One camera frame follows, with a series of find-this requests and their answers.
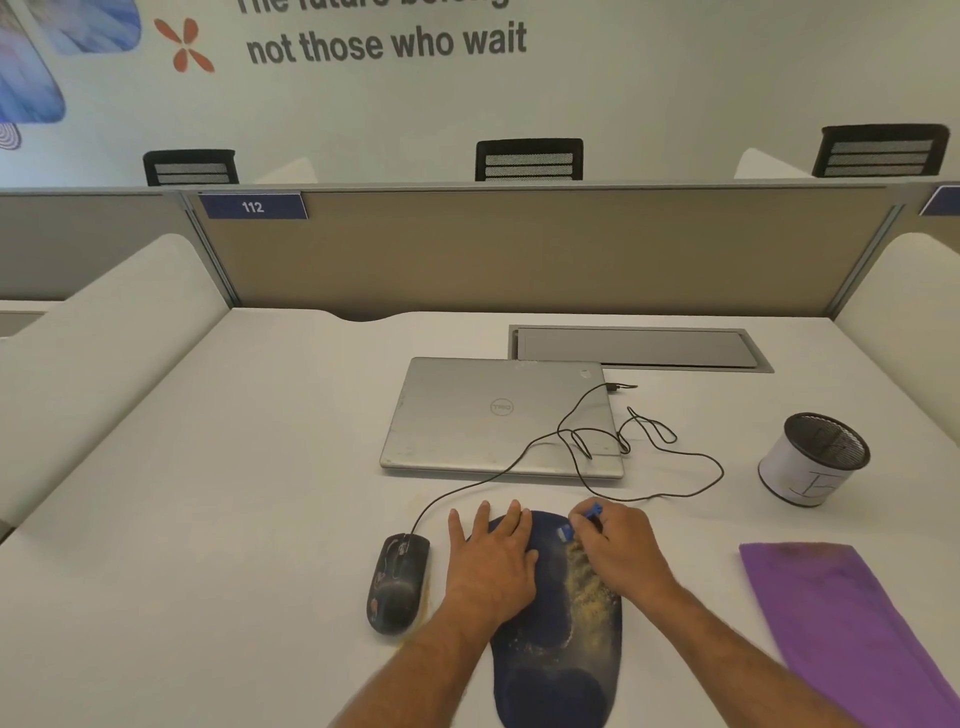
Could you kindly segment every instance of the black cable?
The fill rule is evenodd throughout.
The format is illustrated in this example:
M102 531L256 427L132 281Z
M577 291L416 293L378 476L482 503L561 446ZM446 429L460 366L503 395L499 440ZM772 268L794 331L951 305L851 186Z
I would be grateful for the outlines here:
M699 496L701 493L703 493L706 490L709 490L714 485L716 485L721 480L723 480L724 475L726 475L726 472L724 471L723 466L720 464L720 461L717 460L712 455L707 455L705 452L685 452L683 450L673 450L673 449L662 448L661 446L659 446L654 440L654 438L651 436L650 432L647 430L647 427L646 427L647 424L649 424L654 429L654 431L657 433L657 436L666 445L673 445L674 443L677 442L678 440L677 433L674 432L672 429L670 429L670 427L668 427L664 423L660 422L659 420L651 420L648 417L643 417L642 415L637 414L632 407L627 407L627 412L630 414L630 417L623 423L623 425L621 425L617 429L615 433L608 432L607 430L600 429L599 427L576 427L573 429L569 427L564 427L564 423L573 415L574 412L577 411L577 408L583 403L583 401L587 398L587 396L591 392L597 389L600 389L601 387L606 387L608 389L612 388L613 390L636 389L635 384L620 384L617 382L604 382L602 384L597 384L595 387L590 387L577 400L577 403L573 405L573 408L569 412L567 412L563 416L563 418L557 423L557 429L555 429L553 432L547 432L545 435L541 435L540 437L535 438L531 440L529 443L527 443L527 446L523 449L523 452L517 457L517 459L514 462L508 465L504 470L500 471L499 473L495 473L490 477L484 478L483 480L478 480L475 483L469 483L469 485L464 485L464 486L461 486L460 488L455 488L452 491L447 491L446 493L443 493L435 497L433 500L427 503L423 507L423 510L420 511L420 514L417 516L417 519L414 521L414 527L410 529L410 534L413 535L414 533L416 533L417 526L420 525L420 521L422 520L423 516L425 516L426 512L429 511L436 503L440 502L447 496L453 496L454 494L460 493L469 488L475 488L478 485L485 485L486 483L496 480L498 477L502 477L503 475L506 475L513 468L517 466L520 460L522 460L524 456L527 454L527 452L530 451L530 448L532 448L538 442L546 440L547 438L550 438L550 437L559 437L560 441L564 443L564 445L566 446L567 452L570 453L570 458L573 460L573 468L577 472L577 477L580 478L580 482L583 483L583 486L588 491L593 493L595 496L606 498L607 500L614 500L618 503L637 503L643 500L652 500L653 498L657 498L657 497L686 498L686 497ZM601 493L597 493L595 490L593 490L589 486L587 481L584 479L583 474L580 472L580 466L577 463L577 456L574 454L573 448L566 441L564 435L568 434L570 436L570 439L573 441L573 444L584 455L584 457L586 457L587 460L593 459L593 453L590 452L589 448L587 447L586 441L580 435L581 432L599 432L601 434L607 435L608 437L612 437L614 440L616 440L616 443L620 449L620 453L623 455L629 455L630 452L633 450L633 446L631 446L630 441L627 440L626 437L624 437L623 428L629 425L630 423L637 423L638 425L640 425L640 428L643 430L643 434L647 436L647 439L650 441L650 444L653 445L654 448L658 449L660 452L670 452L675 455L688 455L692 457L705 457L707 460L712 461L717 466L717 468L720 469L720 474L714 480L712 480L708 485L705 485L703 488L701 488L698 491L694 491L693 493L654 493L652 496L641 496L641 497L635 497L635 498L618 498L618 497L612 497L612 496L604 496ZM669 433L670 437L672 437L673 439L668 440L666 437L664 437L663 432L661 431L661 428L662 430Z

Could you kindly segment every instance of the computer mouse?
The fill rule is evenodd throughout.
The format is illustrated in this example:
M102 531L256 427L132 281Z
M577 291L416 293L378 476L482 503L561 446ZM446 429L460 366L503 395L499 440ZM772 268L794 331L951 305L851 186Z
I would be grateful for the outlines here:
M367 595L367 621L381 635L405 632L417 618L429 554L422 536L398 533L383 542Z

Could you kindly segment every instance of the person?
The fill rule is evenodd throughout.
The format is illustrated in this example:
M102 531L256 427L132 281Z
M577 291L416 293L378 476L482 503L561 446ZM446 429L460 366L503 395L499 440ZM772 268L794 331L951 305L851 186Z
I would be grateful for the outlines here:
M603 506L602 531L583 516ZM488 533L490 504L470 540L450 511L446 595L436 614L334 720L334 728L447 728L487 643L537 593L533 516L514 501ZM788 669L761 652L682 587L646 514L599 498L570 513L577 540L604 583L632 602L669 640L731 728L856 726Z

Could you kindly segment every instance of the mesh pen holder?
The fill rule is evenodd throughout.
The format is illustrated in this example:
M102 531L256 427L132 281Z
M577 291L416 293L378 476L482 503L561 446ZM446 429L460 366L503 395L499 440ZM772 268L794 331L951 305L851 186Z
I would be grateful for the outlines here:
M855 431L832 417L801 412L783 423L783 434L757 471L778 498L813 508L869 462L870 448Z

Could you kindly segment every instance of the desk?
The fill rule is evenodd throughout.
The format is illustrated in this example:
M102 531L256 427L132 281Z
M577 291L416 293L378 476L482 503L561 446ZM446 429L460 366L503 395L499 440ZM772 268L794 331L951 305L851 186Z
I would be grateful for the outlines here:
M384 474L378 456L412 356L502 357L510 324L745 328L773 375L609 370L612 397L664 420L727 477L647 506L679 578L776 654L741 542L855 545L960 687L955 628L960 449L826 319L414 313L351 323L235 309L0 546L5 724L323 726L396 645L366 624L383 539L460 480ZM869 468L815 511L767 493L756 463L797 411L848 422ZM636 441L615 490L695 489L712 465ZM574 484L499 483L424 519L429 604L443 596L445 515L487 498L565 513ZM625 610L608 725L722 725L669 644ZM488 650L458 728L498 725Z

